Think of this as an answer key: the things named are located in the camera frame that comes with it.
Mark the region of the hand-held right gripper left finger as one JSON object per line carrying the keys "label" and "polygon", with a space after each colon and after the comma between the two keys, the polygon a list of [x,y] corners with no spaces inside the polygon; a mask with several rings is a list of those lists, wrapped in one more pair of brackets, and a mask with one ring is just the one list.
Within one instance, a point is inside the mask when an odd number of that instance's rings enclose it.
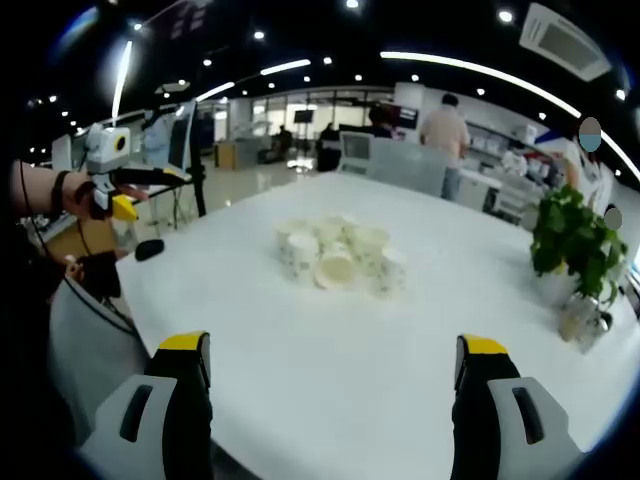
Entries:
{"label": "hand-held right gripper left finger", "polygon": [[80,448],[100,479],[211,479],[210,337],[163,341],[97,409]]}

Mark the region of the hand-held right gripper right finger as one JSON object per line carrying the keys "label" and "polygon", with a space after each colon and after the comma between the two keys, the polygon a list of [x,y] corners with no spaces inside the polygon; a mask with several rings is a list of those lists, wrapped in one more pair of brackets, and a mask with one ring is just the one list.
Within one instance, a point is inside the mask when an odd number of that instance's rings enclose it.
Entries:
{"label": "hand-held right gripper right finger", "polygon": [[497,341],[457,337],[454,392],[453,479],[567,479],[582,459],[566,411]]}

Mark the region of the person's left hand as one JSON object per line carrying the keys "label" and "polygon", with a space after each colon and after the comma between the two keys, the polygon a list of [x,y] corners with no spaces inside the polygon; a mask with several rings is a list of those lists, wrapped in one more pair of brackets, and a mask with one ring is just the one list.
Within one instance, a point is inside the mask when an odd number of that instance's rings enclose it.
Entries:
{"label": "person's left hand", "polygon": [[[133,185],[117,187],[118,194],[124,194],[132,201],[147,200],[149,195]],[[55,177],[50,194],[51,206],[55,212],[64,211],[80,219],[104,220],[113,218],[104,214],[94,203],[94,185],[87,173],[61,171]]]}

